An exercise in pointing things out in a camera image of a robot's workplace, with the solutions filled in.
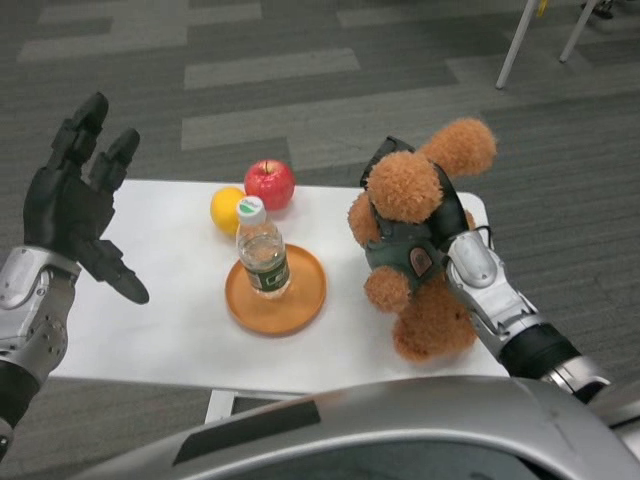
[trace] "teddy bear head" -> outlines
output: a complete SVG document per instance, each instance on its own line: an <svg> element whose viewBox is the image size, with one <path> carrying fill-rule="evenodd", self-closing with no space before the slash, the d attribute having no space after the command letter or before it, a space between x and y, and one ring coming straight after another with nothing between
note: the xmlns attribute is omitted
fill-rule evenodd
<svg viewBox="0 0 640 480"><path fill-rule="evenodd" d="M437 164L448 177L476 175L491 167L496 141L480 120L465 118L437 132L415 153L386 155L367 180L369 201L387 220L418 224L442 203Z"/></svg>

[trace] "robot finger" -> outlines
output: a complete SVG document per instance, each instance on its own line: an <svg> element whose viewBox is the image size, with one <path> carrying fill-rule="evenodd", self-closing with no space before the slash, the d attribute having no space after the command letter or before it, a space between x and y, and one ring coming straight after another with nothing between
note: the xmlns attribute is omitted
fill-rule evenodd
<svg viewBox="0 0 640 480"><path fill-rule="evenodd" d="M96 147L108 110L109 102L98 92L87 99L72 118L65 119L51 143L53 153L47 169L80 176L80 168Z"/></svg>
<svg viewBox="0 0 640 480"><path fill-rule="evenodd" d="M106 281L125 298L145 304L149 293L135 272L122 262L122 252L109 240L74 239L78 261L97 281Z"/></svg>
<svg viewBox="0 0 640 480"><path fill-rule="evenodd" d="M109 149L96 158L89 174L91 188L113 195L122 185L139 144L140 134L136 130L128 128L122 132Z"/></svg>

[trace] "gray carpet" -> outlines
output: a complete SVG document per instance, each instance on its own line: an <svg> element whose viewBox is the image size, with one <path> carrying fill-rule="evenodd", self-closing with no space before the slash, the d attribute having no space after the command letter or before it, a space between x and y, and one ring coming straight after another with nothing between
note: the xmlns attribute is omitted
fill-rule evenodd
<svg viewBox="0 0 640 480"><path fill-rule="evenodd" d="M142 135L134 178L237 181L269 156L300 183L355 186L386 134L420 143L479 115L500 157L457 186L484 199L513 278L547 317L616 378L637 375L640 2L591 22L561 65L579 3L549 2L498 92L524 1L2 2L0 260L60 120L96 90L111 101L102 148L127 126ZM0 475L65 478L201 422L207 401L54 380Z"/></svg>

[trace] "yellow fruit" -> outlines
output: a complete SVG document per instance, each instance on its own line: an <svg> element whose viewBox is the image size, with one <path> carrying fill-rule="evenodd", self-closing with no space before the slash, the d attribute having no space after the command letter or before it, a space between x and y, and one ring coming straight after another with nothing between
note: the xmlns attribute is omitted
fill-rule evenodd
<svg viewBox="0 0 640 480"><path fill-rule="evenodd" d="M235 235L238 230L236 205L246 195L236 187L225 187L218 190L211 199L211 220L223 232Z"/></svg>

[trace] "bottle cap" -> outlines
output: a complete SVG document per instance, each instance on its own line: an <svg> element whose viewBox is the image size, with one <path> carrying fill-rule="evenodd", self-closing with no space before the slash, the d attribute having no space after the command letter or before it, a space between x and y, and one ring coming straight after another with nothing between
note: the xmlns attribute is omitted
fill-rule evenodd
<svg viewBox="0 0 640 480"><path fill-rule="evenodd" d="M236 207L242 225L260 225L267 221L267 210L259 197L244 197Z"/></svg>

